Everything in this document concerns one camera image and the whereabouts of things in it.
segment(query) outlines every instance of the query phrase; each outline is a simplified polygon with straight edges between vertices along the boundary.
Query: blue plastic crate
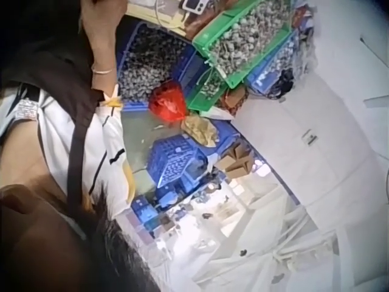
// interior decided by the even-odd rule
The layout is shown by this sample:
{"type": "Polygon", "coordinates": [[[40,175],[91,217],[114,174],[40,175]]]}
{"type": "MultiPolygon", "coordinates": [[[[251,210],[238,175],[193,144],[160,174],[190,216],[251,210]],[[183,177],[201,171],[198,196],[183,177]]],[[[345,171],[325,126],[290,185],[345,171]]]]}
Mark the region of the blue plastic crate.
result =
{"type": "Polygon", "coordinates": [[[297,31],[293,31],[281,44],[279,44],[262,62],[255,66],[246,77],[246,84],[250,86],[255,92],[260,94],[267,94],[271,87],[280,78],[281,71],[270,72],[265,79],[259,81],[258,78],[266,70],[266,68],[273,62],[279,51],[281,51],[291,39],[296,38],[297,31]]]}
{"type": "Polygon", "coordinates": [[[185,172],[179,179],[179,186],[186,194],[190,194],[199,184],[199,181],[191,179],[185,172]]]}
{"type": "Polygon", "coordinates": [[[195,88],[197,81],[204,72],[209,69],[209,65],[205,64],[204,61],[205,60],[199,54],[195,54],[188,64],[181,80],[181,88],[185,98],[190,95],[193,88],[195,88]]]}
{"type": "Polygon", "coordinates": [[[166,184],[163,187],[156,189],[154,196],[159,200],[169,192],[175,192],[174,184],[166,184]]]}
{"type": "Polygon", "coordinates": [[[146,197],[143,195],[139,195],[133,199],[133,201],[131,203],[131,208],[135,212],[135,211],[138,211],[147,205],[149,205],[149,203],[147,202],[146,197]]]}
{"type": "Polygon", "coordinates": [[[196,154],[196,149],[182,135],[154,142],[147,171],[158,188],[179,179],[196,154]]]}
{"type": "Polygon", "coordinates": [[[158,228],[158,226],[160,226],[160,225],[161,225],[161,222],[160,222],[159,217],[154,217],[143,224],[143,226],[145,227],[145,229],[148,232],[153,231],[154,229],[158,228]]]}
{"type": "MultiPolygon", "coordinates": [[[[138,33],[139,27],[142,25],[149,26],[149,27],[151,26],[146,21],[139,21],[138,24],[135,26],[134,30],[132,31],[131,35],[129,36],[129,40],[126,46],[117,52],[117,78],[119,83],[120,83],[120,79],[123,77],[122,69],[125,62],[125,55],[129,50],[129,48],[131,47],[131,44],[138,33]]],[[[184,49],[182,55],[179,57],[178,63],[175,66],[173,66],[171,69],[171,78],[175,81],[180,82],[189,63],[191,62],[191,59],[196,53],[196,49],[185,38],[181,38],[178,35],[175,35],[170,31],[167,31],[160,27],[155,26],[155,29],[162,30],[166,34],[172,35],[176,38],[180,38],[182,41],[187,43],[187,47],[184,49]]],[[[148,110],[148,102],[126,102],[122,109],[123,112],[146,111],[146,110],[148,110]]]]}
{"type": "Polygon", "coordinates": [[[147,205],[137,211],[134,211],[134,213],[137,215],[138,219],[142,223],[146,223],[150,219],[158,216],[157,210],[152,205],[147,205]]]}
{"type": "Polygon", "coordinates": [[[158,200],[159,205],[162,208],[166,208],[169,205],[173,205],[178,200],[178,193],[171,191],[166,193],[161,199],[158,200]]]}
{"type": "Polygon", "coordinates": [[[236,140],[240,137],[240,133],[226,120],[210,120],[211,123],[218,130],[219,141],[216,143],[216,147],[205,147],[190,136],[188,136],[188,142],[197,147],[205,156],[210,156],[214,153],[222,155],[236,140]]]}

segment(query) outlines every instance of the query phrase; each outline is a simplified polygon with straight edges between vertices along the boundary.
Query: cardboard box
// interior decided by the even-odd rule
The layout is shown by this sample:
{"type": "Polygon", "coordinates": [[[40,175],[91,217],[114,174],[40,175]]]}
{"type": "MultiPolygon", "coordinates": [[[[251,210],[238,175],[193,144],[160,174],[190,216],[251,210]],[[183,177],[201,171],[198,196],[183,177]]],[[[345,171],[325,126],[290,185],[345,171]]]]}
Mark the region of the cardboard box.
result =
{"type": "Polygon", "coordinates": [[[215,164],[229,179],[248,175],[254,165],[253,151],[247,149],[243,141],[232,145],[227,153],[215,164]]]}

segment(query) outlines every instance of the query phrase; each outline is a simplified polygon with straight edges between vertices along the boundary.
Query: green basket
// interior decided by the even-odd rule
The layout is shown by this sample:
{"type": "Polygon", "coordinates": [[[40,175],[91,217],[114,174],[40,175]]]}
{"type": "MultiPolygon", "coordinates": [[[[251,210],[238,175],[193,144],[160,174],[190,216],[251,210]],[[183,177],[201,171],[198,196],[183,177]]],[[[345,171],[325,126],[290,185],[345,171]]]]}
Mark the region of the green basket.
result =
{"type": "Polygon", "coordinates": [[[219,73],[216,70],[211,69],[208,74],[204,74],[200,78],[198,85],[196,85],[189,94],[186,100],[187,108],[195,111],[209,111],[222,94],[225,93],[228,87],[228,84],[223,81],[219,73]],[[222,85],[219,87],[219,90],[213,96],[208,96],[201,92],[201,89],[204,87],[204,83],[208,79],[216,78],[216,76],[222,81],[222,85]]]}
{"type": "Polygon", "coordinates": [[[243,16],[246,16],[254,6],[264,0],[240,0],[230,10],[226,10],[211,21],[204,29],[202,29],[193,39],[193,46],[209,63],[214,65],[219,71],[221,77],[227,82],[230,88],[237,87],[244,77],[269,53],[271,53],[280,43],[282,43],[291,31],[291,22],[285,23],[281,30],[274,36],[273,40],[266,46],[262,53],[252,58],[241,70],[234,74],[226,75],[226,73],[217,66],[216,61],[210,53],[212,44],[220,38],[224,32],[237,23],[243,16]]]}

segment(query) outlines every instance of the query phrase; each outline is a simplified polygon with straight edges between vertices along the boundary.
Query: white cloth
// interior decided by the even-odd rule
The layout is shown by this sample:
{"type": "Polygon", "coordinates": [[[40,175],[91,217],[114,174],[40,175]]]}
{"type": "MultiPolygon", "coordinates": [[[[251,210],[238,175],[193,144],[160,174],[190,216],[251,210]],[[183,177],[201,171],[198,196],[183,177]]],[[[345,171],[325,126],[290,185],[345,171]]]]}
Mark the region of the white cloth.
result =
{"type": "MultiPolygon", "coordinates": [[[[112,97],[117,97],[117,91],[116,86],[112,97]]],[[[18,106],[14,101],[17,92],[17,88],[5,89],[0,99],[0,137],[16,120],[18,106]]],[[[75,125],[67,112],[43,90],[38,102],[38,125],[47,167],[67,195],[67,167],[75,125]]],[[[107,196],[108,215],[112,219],[129,208],[129,182],[124,171],[128,161],[120,108],[97,108],[84,147],[83,193],[89,193],[94,203],[103,192],[107,196]]]]}

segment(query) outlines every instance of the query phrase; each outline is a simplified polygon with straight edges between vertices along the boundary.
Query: dark hair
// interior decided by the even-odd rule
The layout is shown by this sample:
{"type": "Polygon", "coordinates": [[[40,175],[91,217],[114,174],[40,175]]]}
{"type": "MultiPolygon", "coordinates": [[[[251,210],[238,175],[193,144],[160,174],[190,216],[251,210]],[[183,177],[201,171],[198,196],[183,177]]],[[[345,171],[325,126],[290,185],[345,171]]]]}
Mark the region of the dark hair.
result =
{"type": "Polygon", "coordinates": [[[135,244],[124,235],[116,220],[108,218],[105,202],[106,197],[101,195],[95,208],[97,221],[95,215],[84,211],[74,218],[87,236],[94,291],[160,292],[135,244]]]}

